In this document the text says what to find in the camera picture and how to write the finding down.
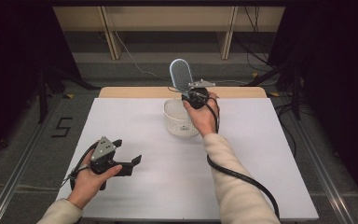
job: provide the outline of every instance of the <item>beige sleeve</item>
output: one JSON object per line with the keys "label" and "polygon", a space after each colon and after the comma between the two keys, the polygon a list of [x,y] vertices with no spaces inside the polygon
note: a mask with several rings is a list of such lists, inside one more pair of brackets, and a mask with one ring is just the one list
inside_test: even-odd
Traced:
{"label": "beige sleeve", "polygon": [[59,199],[48,208],[37,224],[72,224],[76,223],[82,215],[81,209],[65,199]]}
{"label": "beige sleeve", "polygon": [[[203,145],[214,163],[250,176],[237,159],[228,141],[221,135],[206,134],[203,137]],[[212,175],[223,224],[280,223],[257,187],[215,169],[212,169]]]}

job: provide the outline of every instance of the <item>finger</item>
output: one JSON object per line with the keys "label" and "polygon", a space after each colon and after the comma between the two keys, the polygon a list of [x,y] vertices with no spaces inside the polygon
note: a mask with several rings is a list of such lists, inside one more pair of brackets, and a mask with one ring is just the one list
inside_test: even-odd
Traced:
{"label": "finger", "polygon": [[209,97],[208,104],[213,108],[219,107],[217,99],[215,97]]}
{"label": "finger", "polygon": [[105,173],[100,175],[100,178],[105,181],[107,179],[109,179],[112,176],[115,176],[116,174],[118,174],[118,172],[120,172],[120,170],[123,168],[122,165],[116,165],[112,168],[110,168],[109,170],[107,170]]}
{"label": "finger", "polygon": [[209,91],[208,93],[209,93],[209,97],[212,97],[212,98],[214,98],[214,99],[217,98],[216,93],[214,93],[214,92],[212,92],[212,91]]}
{"label": "finger", "polygon": [[190,112],[193,108],[193,106],[191,106],[191,104],[188,101],[182,101],[183,102],[183,106],[185,107],[185,110],[187,110],[187,112]]}
{"label": "finger", "polygon": [[95,149],[92,149],[92,150],[89,151],[89,153],[87,153],[86,157],[82,161],[82,164],[90,164],[92,153],[94,153],[94,150]]}

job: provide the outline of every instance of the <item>white board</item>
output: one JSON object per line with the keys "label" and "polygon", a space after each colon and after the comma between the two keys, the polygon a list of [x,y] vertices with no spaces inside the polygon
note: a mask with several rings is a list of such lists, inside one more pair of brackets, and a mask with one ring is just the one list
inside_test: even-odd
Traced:
{"label": "white board", "polygon": [[[113,177],[84,209],[83,217],[120,220],[217,220],[211,168],[199,135],[168,133],[167,99],[94,100],[67,174],[95,141],[122,139],[116,161],[142,155],[132,176]],[[270,99],[219,99],[219,133],[254,179],[275,197],[281,220],[318,218]],[[66,198],[63,186],[58,199]]]}

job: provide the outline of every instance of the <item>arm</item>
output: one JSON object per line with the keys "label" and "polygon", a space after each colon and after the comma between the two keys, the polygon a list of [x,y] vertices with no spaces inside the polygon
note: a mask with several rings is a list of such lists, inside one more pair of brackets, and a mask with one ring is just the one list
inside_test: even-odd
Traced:
{"label": "arm", "polygon": [[[94,150],[91,150],[82,164],[90,165],[90,159]],[[67,199],[60,199],[53,203],[38,224],[76,223],[83,214],[83,208],[98,193],[104,181],[116,175],[122,166],[114,166],[105,173],[96,175],[91,169],[85,169],[78,173],[74,190]]]}
{"label": "arm", "polygon": [[[213,92],[210,92],[210,97],[217,98]],[[208,104],[218,116],[220,111],[217,102],[209,100]],[[222,167],[250,176],[228,141],[216,133],[211,111],[206,106],[196,110],[186,101],[184,107],[193,125],[199,130],[205,151],[211,160]],[[222,223],[279,223],[257,187],[215,169],[212,169],[212,175]]]}

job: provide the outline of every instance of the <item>transparent bowl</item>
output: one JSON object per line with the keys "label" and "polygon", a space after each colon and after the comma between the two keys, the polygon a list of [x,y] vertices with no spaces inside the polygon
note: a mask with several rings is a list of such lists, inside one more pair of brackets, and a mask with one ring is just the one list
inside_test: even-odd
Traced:
{"label": "transparent bowl", "polygon": [[170,99],[164,103],[165,126],[169,133],[178,137],[193,137],[199,131],[191,123],[190,116],[181,99]]}

